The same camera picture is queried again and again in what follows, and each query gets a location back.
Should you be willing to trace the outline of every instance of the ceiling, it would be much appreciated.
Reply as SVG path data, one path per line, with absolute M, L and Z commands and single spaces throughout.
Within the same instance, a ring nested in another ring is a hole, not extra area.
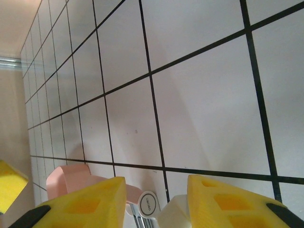
M 41 0 L 1 0 L 0 56 L 20 57 Z

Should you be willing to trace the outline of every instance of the black rubber pad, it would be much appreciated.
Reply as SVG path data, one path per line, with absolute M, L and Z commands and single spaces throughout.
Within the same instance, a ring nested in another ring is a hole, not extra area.
M 40 219 L 51 210 L 49 205 L 44 205 L 33 210 L 29 210 L 21 218 L 19 218 L 9 228 L 32 228 Z
M 304 228 L 304 221 L 292 213 L 288 208 L 284 208 L 273 203 L 268 203 L 267 207 L 290 228 Z

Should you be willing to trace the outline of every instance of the round sticker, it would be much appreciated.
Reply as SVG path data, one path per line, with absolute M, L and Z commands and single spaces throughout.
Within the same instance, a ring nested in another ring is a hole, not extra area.
M 150 193 L 145 194 L 141 199 L 140 209 L 145 216 L 153 214 L 156 209 L 155 197 Z

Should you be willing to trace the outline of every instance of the yellow sponge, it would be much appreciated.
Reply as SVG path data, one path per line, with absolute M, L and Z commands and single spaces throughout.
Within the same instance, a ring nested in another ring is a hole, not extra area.
M 28 179 L 0 160 L 0 213 L 4 214 L 28 183 Z
M 122 228 L 124 177 L 115 177 L 44 202 L 50 211 L 33 228 Z
M 285 206 L 265 196 L 200 175 L 188 177 L 192 228 L 288 228 L 267 206 Z

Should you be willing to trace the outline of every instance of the pink plastic object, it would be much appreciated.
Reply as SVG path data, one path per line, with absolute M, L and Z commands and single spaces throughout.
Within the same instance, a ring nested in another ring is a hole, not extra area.
M 85 164 L 58 166 L 47 178 L 47 197 L 48 200 L 51 200 L 106 179 L 91 175 L 89 167 Z M 143 191 L 128 184 L 126 188 L 127 202 L 138 204 L 138 199 Z

